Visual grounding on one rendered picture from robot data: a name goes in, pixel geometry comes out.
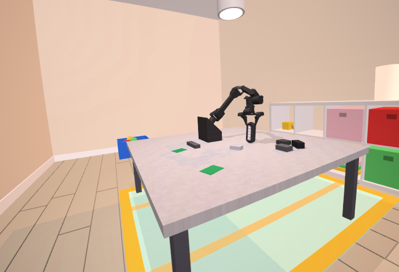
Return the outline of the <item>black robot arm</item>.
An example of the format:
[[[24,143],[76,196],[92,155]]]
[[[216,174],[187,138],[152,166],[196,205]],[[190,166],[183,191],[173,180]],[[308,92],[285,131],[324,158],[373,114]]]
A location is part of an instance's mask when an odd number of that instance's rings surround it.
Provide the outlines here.
[[[243,92],[240,92],[238,89],[241,89]],[[223,116],[224,116],[224,111],[226,108],[229,106],[229,104],[232,102],[234,98],[237,98],[238,96],[241,96],[243,93],[247,93],[250,96],[245,96],[244,99],[246,99],[246,105],[253,105],[253,104],[262,104],[263,103],[263,95],[259,95],[258,92],[252,88],[249,89],[248,87],[242,85],[242,86],[236,86],[232,88],[230,91],[229,97],[225,100],[225,102],[221,105],[220,108],[216,109],[215,111],[210,113],[210,118],[209,120],[212,123],[215,123],[215,121],[219,121]],[[245,107],[243,110],[244,115],[250,115],[253,113],[253,108],[252,106],[249,106],[249,108]]]

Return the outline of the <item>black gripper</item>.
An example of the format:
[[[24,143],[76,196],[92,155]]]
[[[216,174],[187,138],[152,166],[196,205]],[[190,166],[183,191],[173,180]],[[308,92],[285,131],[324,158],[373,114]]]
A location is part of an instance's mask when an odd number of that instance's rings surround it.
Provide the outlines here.
[[[257,121],[259,119],[259,117],[264,115],[264,112],[255,112],[255,106],[254,105],[247,105],[247,108],[249,108],[249,106],[252,106],[253,108],[253,113],[251,113],[250,115],[255,115],[255,125],[257,124]],[[245,124],[247,125],[247,116],[245,116],[243,114],[243,112],[238,113],[238,116],[241,116],[245,122]]]

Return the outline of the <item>flat green rectangular plate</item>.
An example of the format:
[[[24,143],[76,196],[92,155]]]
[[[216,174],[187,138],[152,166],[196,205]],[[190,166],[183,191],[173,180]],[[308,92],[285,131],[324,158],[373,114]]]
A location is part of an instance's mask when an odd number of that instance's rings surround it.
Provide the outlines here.
[[[207,167],[207,168],[201,170],[200,172],[208,174],[208,175],[212,175],[212,174],[214,174],[214,173],[216,173],[216,172],[218,172],[218,171],[220,171],[222,169],[224,169],[224,168],[212,165],[210,167]]]

